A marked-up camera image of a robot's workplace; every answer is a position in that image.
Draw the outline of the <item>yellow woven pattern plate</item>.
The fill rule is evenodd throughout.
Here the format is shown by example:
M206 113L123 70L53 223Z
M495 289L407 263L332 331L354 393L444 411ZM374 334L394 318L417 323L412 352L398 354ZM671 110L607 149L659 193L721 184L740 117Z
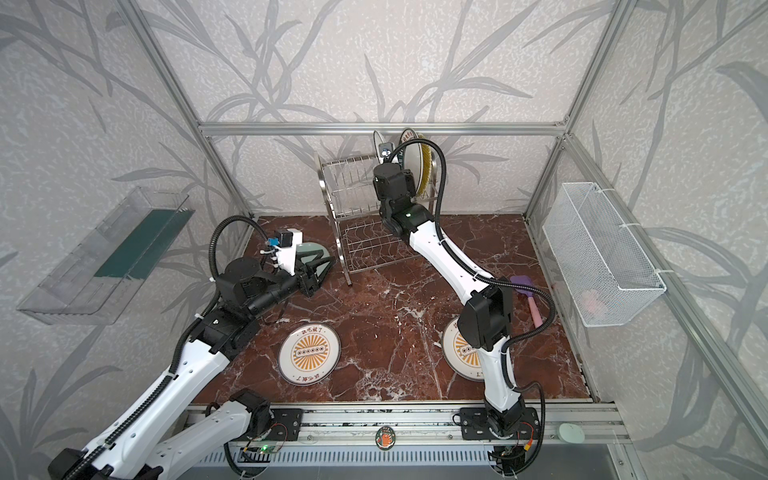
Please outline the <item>yellow woven pattern plate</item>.
M425 198L427 196L427 190L433 170L432 149L423 142L419 144L419 149L421 154L421 175L419 186L417 188L417 196L419 198Z

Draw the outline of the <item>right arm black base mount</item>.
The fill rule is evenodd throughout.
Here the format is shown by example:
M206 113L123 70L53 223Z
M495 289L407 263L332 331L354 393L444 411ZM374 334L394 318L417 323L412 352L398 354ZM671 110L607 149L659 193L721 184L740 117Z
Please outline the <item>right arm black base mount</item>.
M478 407L461 408L453 416L461 429L463 440L525 440L534 441L540 435L540 420L535 408L515 406L499 413Z

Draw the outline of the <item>white plate dark green rim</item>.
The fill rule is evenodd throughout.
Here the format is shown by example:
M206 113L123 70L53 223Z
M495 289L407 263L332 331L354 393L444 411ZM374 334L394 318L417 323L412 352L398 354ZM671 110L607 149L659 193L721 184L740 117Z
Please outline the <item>white plate dark green rim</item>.
M414 144L411 144L404 148L399 154L398 154L398 161L401 164L401 166L404 169L410 170L414 177L414 182L416 186L416 196L417 196L417 188L419 186L419 180L421 175L421 154L419 149L420 142L416 142Z

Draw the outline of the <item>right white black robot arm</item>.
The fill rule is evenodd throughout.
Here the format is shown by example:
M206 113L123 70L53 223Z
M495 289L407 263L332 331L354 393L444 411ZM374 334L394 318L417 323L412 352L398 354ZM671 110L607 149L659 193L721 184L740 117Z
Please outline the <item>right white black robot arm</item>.
M458 318L459 333L478 353L484 375L484 402L489 430L501 439L513 435L523 421L526 405L522 398L532 388L542 391L537 382L524 387L513 375L512 346L543 333L556 318L555 304L546 291L526 284L495 278L466 256L444 233L441 221L443 191L447 174L440 178L435 207L429 211L416 201L414 174L398 162L398 155L410 146L426 146L434 151L442 167L446 158L433 141L414 138L395 147L385 143L377 148L379 164L373 170L373 186L380 202L379 215L391 234L425 258L448 282L463 310ZM511 322L515 294L531 293L547 305L548 315L534 329L515 335Z

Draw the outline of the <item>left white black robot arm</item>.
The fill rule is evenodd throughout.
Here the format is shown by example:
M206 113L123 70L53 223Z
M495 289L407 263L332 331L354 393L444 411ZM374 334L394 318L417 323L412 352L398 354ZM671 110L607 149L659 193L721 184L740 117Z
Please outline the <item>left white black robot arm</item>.
M243 256L220 270L218 240L236 222L262 236L262 249L259 257ZM314 295L335 259L325 247L305 242L299 230L268 235L254 219L233 215L215 228L208 263L214 296L181 334L169 367L84 448L62 450L48 466L51 478L176 479L225 443L269 432L269 401L244 389L202 422L166 435L191 401L249 345L262 317L296 292Z

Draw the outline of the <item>white plate thin teal rim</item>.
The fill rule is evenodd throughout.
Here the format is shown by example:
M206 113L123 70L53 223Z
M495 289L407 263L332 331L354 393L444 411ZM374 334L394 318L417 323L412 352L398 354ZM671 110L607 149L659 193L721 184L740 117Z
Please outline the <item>white plate thin teal rim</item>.
M372 143L373 143L375 155L376 155L379 163L383 163L384 162L384 161L382 161L380 159L379 154L378 154L378 150L377 150L378 145L380 143L382 143L382 142L386 142L384 137L382 136L382 134L378 130L374 130L373 134L372 134Z

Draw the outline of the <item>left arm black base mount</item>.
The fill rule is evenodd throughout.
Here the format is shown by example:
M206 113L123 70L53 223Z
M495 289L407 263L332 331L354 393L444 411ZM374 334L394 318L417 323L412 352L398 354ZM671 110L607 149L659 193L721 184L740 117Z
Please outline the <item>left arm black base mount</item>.
M271 411L271 423L256 438L259 441L294 442L298 440L304 410L300 408L278 408Z

